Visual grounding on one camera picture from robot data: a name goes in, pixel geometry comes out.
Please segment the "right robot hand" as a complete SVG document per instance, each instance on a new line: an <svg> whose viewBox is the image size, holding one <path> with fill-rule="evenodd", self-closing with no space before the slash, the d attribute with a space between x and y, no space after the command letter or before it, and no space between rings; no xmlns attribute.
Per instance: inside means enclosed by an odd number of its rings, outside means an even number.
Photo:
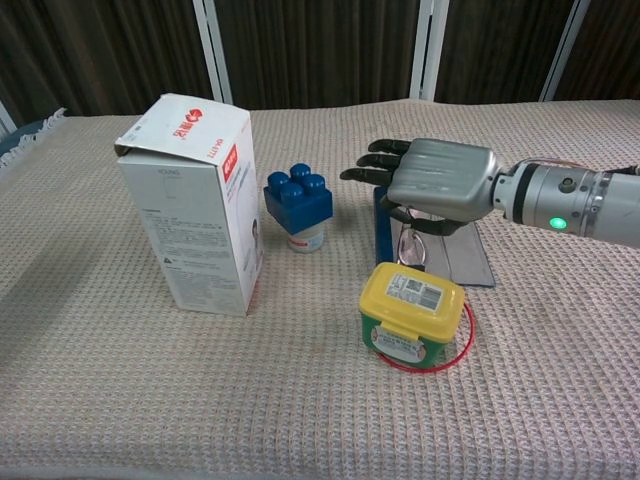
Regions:
<svg viewBox="0 0 640 480"><path fill-rule="evenodd" d="M384 187L379 205L398 222L430 235L450 236L494 209L503 165L489 148L438 139L378 139L346 181Z"/></svg>

